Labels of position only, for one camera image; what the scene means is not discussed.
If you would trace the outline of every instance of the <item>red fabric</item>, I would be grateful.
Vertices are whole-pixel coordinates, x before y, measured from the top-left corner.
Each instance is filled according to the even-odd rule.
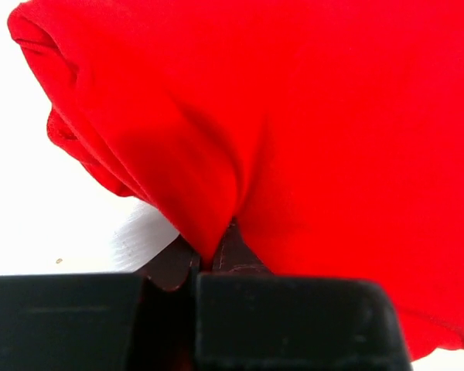
[[[51,139],[209,260],[377,281],[414,359],[464,348],[464,0],[32,0]]]

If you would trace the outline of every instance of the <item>black tool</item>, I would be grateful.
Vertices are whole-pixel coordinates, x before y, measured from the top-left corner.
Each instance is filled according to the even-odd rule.
[[[408,371],[375,284],[274,276],[235,223],[211,271],[182,238],[134,274],[0,277],[0,371]]]

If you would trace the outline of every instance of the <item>white surface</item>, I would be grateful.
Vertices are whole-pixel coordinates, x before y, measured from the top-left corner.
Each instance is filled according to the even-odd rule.
[[[6,28],[16,4],[0,0],[0,274],[133,271],[177,232],[48,142],[49,102]],[[415,362],[437,370],[464,371],[464,352]]]

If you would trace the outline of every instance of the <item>white background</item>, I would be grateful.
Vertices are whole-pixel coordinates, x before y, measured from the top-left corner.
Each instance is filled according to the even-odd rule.
[[[49,101],[6,27],[18,3],[0,0],[0,274],[133,271],[177,232],[49,143]],[[415,362],[436,370],[464,370],[464,351]]]

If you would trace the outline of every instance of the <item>red cloth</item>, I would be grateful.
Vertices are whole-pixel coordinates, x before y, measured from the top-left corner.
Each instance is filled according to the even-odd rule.
[[[464,0],[32,0],[51,139],[209,260],[379,282],[414,359],[464,348]]]

